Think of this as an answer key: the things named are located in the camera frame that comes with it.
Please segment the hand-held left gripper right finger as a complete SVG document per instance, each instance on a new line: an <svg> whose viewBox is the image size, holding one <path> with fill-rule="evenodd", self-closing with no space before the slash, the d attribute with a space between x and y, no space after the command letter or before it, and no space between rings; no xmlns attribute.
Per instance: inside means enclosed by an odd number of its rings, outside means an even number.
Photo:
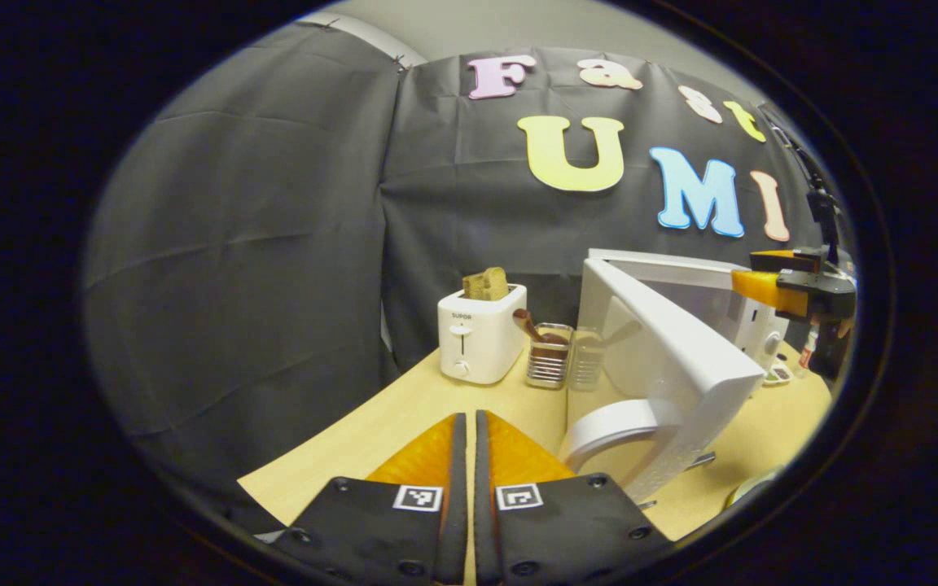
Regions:
<svg viewBox="0 0 938 586"><path fill-rule="evenodd" d="M477 586L603 586L673 543L607 474L574 474L502 417L476 412Z"/></svg>

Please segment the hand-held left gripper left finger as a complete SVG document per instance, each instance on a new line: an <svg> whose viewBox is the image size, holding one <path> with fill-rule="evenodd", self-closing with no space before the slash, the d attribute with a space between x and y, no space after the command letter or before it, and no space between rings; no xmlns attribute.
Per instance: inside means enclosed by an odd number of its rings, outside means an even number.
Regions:
<svg viewBox="0 0 938 586"><path fill-rule="evenodd" d="M329 479L273 548L349 586L461 586L467 417L433 424L364 479Z"/></svg>

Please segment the white microwave oven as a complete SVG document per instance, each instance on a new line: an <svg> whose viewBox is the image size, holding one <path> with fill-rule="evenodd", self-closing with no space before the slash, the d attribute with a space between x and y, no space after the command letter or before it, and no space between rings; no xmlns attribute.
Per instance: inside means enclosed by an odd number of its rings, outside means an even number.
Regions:
<svg viewBox="0 0 938 586"><path fill-rule="evenodd" d="M643 501L732 422L787 320L734 292L736 264L589 249L558 457Z"/></svg>

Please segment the cream plastic tray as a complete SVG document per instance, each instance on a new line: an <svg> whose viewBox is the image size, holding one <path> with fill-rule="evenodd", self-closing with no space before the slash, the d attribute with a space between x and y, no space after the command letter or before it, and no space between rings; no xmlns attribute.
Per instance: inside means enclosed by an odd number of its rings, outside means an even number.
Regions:
<svg viewBox="0 0 938 586"><path fill-rule="evenodd" d="M779 475L784 471L784 465L778 465L777 467L771 468L763 472L763 474L752 476L749 479L745 479L744 482L741 482L739 486L730 491L730 494L725 499L725 505L723 505L723 511L729 511L734 505L740 503L740 501L746 500L752 493L757 494L758 492L765 490L771 483L778 478Z"/></svg>

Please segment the white toaster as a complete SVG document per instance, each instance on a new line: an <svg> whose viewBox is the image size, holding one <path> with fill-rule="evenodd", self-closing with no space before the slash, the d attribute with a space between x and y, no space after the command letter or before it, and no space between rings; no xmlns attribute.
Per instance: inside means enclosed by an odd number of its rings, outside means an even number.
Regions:
<svg viewBox="0 0 938 586"><path fill-rule="evenodd" d="M526 334L513 314L526 308L528 289L511 283L501 300L469 300L462 291L438 303L440 368L467 383L497 383L520 356Z"/></svg>

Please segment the brown toast slice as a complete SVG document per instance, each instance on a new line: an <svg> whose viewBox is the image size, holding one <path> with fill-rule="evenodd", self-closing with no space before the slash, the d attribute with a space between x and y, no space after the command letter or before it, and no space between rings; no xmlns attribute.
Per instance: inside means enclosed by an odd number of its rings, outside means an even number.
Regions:
<svg viewBox="0 0 938 586"><path fill-rule="evenodd" d="M462 278L464 297L469 300L496 301L509 295L509 282L502 267L490 267L483 272Z"/></svg>

